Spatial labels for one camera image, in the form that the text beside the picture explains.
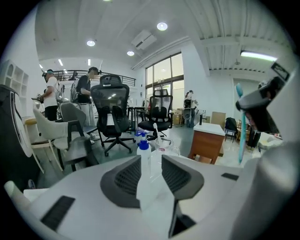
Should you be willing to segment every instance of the air conditioner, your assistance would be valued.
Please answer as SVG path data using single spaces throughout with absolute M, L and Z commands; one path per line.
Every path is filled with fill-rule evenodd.
M 150 32 L 143 30 L 139 35 L 135 37 L 135 39 L 131 42 L 138 50 L 146 49 L 152 43 L 157 40 L 155 36 L 153 36 Z

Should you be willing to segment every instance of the blue spray bottle cap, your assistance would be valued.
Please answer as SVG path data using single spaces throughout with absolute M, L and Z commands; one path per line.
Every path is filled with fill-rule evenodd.
M 148 141 L 147 141 L 147 137 L 146 137 L 146 135 L 149 133 L 150 131 L 148 131 L 148 130 L 137 130 L 137 132 L 136 132 L 136 136 L 140 136 L 140 135 L 142 135 L 142 139 L 141 139 L 141 141 L 140 141 L 140 143 L 139 143 L 139 148 L 141 149 L 141 150 L 147 150 L 148 148 L 149 148 L 149 143 L 148 143 Z

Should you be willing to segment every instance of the fluorescent light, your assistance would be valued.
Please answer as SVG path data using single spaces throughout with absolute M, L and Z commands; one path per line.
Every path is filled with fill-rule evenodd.
M 165 22 L 160 22 L 157 25 L 157 28 L 158 28 L 158 30 L 164 31 L 164 30 L 166 30 L 168 28 L 168 25 Z
M 268 56 L 265 54 L 255 53 L 255 52 L 241 52 L 240 55 L 242 57 L 259 58 L 259 59 L 264 59 L 273 62 L 277 60 L 277 58 L 275 57 Z
M 95 46 L 95 44 L 96 43 L 93 40 L 89 40 L 89 41 L 86 42 L 86 45 L 90 46 L 90 47 Z
M 62 62 L 61 62 L 61 60 L 60 60 L 60 59 L 58 59 L 58 62 L 60 62 L 60 65 L 61 65 L 61 66 L 63 66 L 63 65 L 62 65 Z
M 135 52 L 133 52 L 133 51 L 128 51 L 127 52 L 127 55 L 130 56 L 130 57 L 133 56 L 134 54 L 135 54 Z

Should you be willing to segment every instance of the chair armrest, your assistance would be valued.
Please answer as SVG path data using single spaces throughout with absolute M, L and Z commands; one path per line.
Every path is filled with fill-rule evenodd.
M 67 122 L 67 146 L 70 147 L 70 142 L 72 141 L 72 126 L 76 126 L 80 136 L 84 136 L 83 129 L 80 126 L 79 120 Z
M 171 124 L 170 124 L 170 127 L 169 127 L 169 128 L 172 128 L 172 126 L 173 126 L 173 115 L 174 115 L 174 113 L 173 113 L 173 112 L 169 112 L 169 119 L 170 119 L 170 122 L 171 122 Z

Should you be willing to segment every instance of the black shorts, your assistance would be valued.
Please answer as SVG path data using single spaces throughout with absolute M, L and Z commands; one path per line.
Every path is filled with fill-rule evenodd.
M 56 121 L 56 112 L 57 112 L 57 106 L 49 106 L 45 108 L 45 117 L 49 121 Z

